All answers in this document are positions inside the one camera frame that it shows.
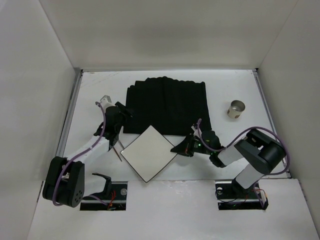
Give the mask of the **square white plate black rim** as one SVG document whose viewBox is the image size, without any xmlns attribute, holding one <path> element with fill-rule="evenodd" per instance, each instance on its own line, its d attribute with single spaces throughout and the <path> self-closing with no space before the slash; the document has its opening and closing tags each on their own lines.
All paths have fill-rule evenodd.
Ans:
<svg viewBox="0 0 320 240">
<path fill-rule="evenodd" d="M 177 156 L 171 152 L 173 147 L 170 141 L 150 125 L 120 154 L 142 181 L 149 183 Z"/>
</svg>

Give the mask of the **metal cup with paper sleeve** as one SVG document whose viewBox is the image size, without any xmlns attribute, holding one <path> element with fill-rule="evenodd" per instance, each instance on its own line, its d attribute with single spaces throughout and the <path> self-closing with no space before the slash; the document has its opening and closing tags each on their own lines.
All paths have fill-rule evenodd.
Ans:
<svg viewBox="0 0 320 240">
<path fill-rule="evenodd" d="M 231 119 L 238 119 L 245 111 L 246 105 L 240 100 L 233 100 L 227 110 L 227 116 Z"/>
</svg>

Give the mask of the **black cloth placemat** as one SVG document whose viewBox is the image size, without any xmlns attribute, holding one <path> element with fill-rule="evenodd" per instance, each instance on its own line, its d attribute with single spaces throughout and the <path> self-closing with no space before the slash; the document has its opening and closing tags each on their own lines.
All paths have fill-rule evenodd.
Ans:
<svg viewBox="0 0 320 240">
<path fill-rule="evenodd" d="M 186 136 L 198 119 L 202 130 L 212 129 L 203 81 L 166 76 L 137 80 L 127 89 L 125 105 L 133 110 L 123 127 L 125 134 L 142 134 L 153 126 L 162 135 Z"/>
</svg>

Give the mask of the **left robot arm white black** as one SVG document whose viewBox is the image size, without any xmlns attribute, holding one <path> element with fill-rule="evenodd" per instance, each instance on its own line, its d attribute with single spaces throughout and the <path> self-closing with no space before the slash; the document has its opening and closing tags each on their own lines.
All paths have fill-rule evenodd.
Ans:
<svg viewBox="0 0 320 240">
<path fill-rule="evenodd" d="M 42 197 L 54 206 L 77 207 L 84 197 L 96 198 L 96 194 L 110 195 L 111 177 L 93 173 L 91 180 L 86 173 L 89 165 L 114 148 L 125 123 L 133 117 L 133 111 L 120 102 L 110 103 L 106 97 L 95 103 L 102 111 L 103 121 L 91 139 L 68 157 L 55 156 L 49 165 Z"/>
</svg>

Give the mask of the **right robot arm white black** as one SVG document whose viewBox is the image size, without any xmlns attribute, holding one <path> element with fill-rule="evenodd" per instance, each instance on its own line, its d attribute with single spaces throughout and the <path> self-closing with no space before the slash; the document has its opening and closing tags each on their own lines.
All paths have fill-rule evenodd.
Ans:
<svg viewBox="0 0 320 240">
<path fill-rule="evenodd" d="M 287 156 L 287 150 L 280 140 L 269 137 L 263 131 L 268 132 L 262 127 L 250 127 L 228 146 L 222 146 L 213 130 L 200 131 L 198 127 L 193 127 L 193 133 L 189 133 L 170 151 L 185 157 L 193 157 L 194 153 L 208 155 L 217 168 L 225 168 L 245 159 L 248 164 L 230 184 L 233 193 L 239 197 L 252 191 L 255 184 L 262 177 L 270 175 Z"/>
</svg>

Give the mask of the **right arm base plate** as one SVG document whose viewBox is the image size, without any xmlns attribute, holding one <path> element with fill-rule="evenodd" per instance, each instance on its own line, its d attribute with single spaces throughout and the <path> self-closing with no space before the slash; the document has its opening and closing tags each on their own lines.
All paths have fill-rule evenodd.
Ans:
<svg viewBox="0 0 320 240">
<path fill-rule="evenodd" d="M 215 196 L 220 211 L 263 210 L 269 206 L 266 192 L 256 183 L 244 192 L 236 192 L 231 181 L 217 181 Z"/>
</svg>

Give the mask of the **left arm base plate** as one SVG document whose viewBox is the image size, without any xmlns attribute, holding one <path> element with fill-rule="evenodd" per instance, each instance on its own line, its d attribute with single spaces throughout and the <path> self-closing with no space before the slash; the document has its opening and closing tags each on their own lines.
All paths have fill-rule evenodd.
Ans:
<svg viewBox="0 0 320 240">
<path fill-rule="evenodd" d="M 127 208 L 128 182 L 111 183 L 110 191 L 93 193 L 94 197 L 84 197 L 80 203 L 80 211 L 125 211 Z"/>
</svg>

